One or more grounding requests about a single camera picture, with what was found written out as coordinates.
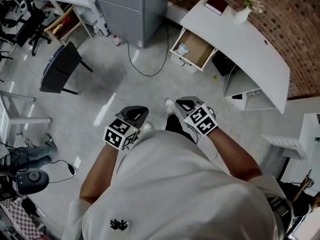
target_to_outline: dark red book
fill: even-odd
[[[224,0],[208,0],[204,6],[211,11],[214,11],[216,14],[221,15],[227,8],[228,3]]]

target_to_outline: vase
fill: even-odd
[[[248,19],[248,16],[251,12],[252,10],[249,7],[246,7],[243,10],[238,11],[234,15],[234,23],[237,25],[244,23]]]

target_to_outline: checkered cloth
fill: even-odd
[[[31,218],[21,205],[22,199],[13,198],[0,202],[5,214],[8,216],[15,230],[26,240],[39,239],[43,235],[34,225]]]

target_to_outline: open drawer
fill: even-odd
[[[184,44],[189,50],[183,56],[175,52],[180,43]],[[170,52],[181,58],[186,64],[191,64],[198,70],[203,71],[217,49],[196,34],[183,28]]]

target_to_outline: hand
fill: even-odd
[[[305,178],[303,179],[303,181],[300,184],[300,187],[303,187],[303,189],[305,189],[308,184],[309,184],[310,179],[308,178],[308,176],[305,176]]]

